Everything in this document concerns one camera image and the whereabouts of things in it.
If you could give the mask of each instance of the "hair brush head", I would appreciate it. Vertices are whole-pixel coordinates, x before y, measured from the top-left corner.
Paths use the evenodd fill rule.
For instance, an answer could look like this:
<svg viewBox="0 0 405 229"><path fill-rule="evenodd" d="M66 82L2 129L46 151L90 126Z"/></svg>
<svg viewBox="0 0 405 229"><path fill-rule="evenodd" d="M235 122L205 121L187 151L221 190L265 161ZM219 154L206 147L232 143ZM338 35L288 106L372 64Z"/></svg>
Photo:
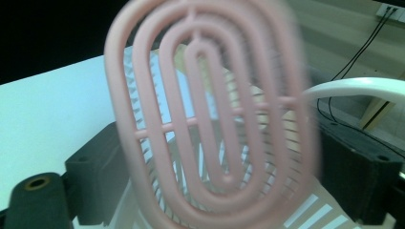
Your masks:
<svg viewBox="0 0 405 229"><path fill-rule="evenodd" d="M106 71L150 225L277 227L307 196L317 138L297 37L279 1L138 0L120 12Z"/></svg>

